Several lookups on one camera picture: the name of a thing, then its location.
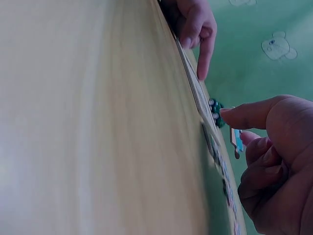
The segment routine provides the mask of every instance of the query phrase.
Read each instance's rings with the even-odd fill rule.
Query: fingernail
[[[280,171],[281,168],[282,168],[281,165],[271,166],[271,167],[266,168],[266,169],[265,169],[265,172],[266,172],[267,174],[272,174],[272,175],[274,175],[274,174],[277,174],[277,173]]]
[[[266,144],[267,144],[267,139],[266,139],[266,138],[262,138],[262,139],[258,142],[257,146],[258,146],[258,148],[265,148],[265,147],[266,147]]]
[[[263,161],[264,161],[265,163],[269,161],[270,156],[271,156],[270,153],[271,153],[271,152],[267,151],[266,154],[264,155]]]
[[[226,111],[229,111],[229,110],[231,110],[231,109],[220,109],[220,113],[221,112],[226,112]]]
[[[183,45],[186,49],[190,49],[191,47],[191,38],[186,38],[184,40],[184,45]]]

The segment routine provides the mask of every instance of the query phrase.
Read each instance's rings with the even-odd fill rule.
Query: green tablecloth
[[[228,107],[278,94],[313,99],[312,0],[209,1],[218,24],[211,97]],[[223,134],[238,184],[246,162],[234,159],[227,127]],[[257,234],[247,216],[246,226]]]

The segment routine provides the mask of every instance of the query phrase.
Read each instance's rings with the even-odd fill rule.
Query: wooden surface
[[[157,2],[0,9],[1,234],[205,234],[201,118]]]

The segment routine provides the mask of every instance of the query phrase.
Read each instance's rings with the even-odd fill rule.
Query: cartoon bear pattern
[[[297,51],[289,46],[285,32],[273,33],[273,38],[262,42],[262,50],[271,60],[278,60],[281,57],[295,59]]]
[[[234,6],[241,6],[241,5],[255,5],[256,4],[256,0],[229,0],[230,4],[234,5]]]

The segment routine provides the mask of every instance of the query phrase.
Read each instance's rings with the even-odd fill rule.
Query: human hand
[[[217,25],[207,0],[161,0],[165,15],[185,49],[200,44],[197,75],[207,76]]]
[[[243,132],[247,170],[238,194],[258,232],[313,232],[313,102],[281,95],[231,110],[224,121],[236,129],[266,129],[268,138]]]

